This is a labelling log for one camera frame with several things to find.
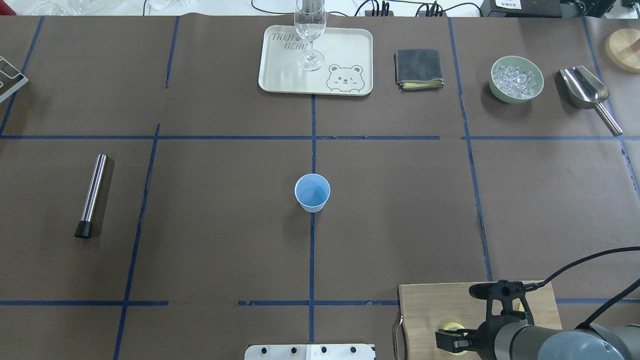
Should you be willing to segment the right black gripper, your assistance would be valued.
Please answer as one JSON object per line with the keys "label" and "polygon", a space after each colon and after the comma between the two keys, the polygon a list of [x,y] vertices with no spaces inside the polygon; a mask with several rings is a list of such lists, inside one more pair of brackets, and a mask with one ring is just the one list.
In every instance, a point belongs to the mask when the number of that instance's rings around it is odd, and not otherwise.
{"label": "right black gripper", "polygon": [[462,354],[473,351],[482,360],[496,360],[495,342],[500,325],[483,322],[478,329],[467,330],[466,335],[458,330],[437,330],[435,342],[438,349],[451,354]]}

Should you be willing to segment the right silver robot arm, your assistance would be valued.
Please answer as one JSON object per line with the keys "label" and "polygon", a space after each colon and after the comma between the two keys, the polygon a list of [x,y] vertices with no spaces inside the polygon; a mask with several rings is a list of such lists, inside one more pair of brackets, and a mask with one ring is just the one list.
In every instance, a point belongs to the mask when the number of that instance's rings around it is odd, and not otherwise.
{"label": "right silver robot arm", "polygon": [[452,354],[477,353],[482,360],[637,360],[638,324],[606,328],[595,323],[585,329],[557,330],[510,323],[494,338],[480,330],[435,332],[437,348]]}

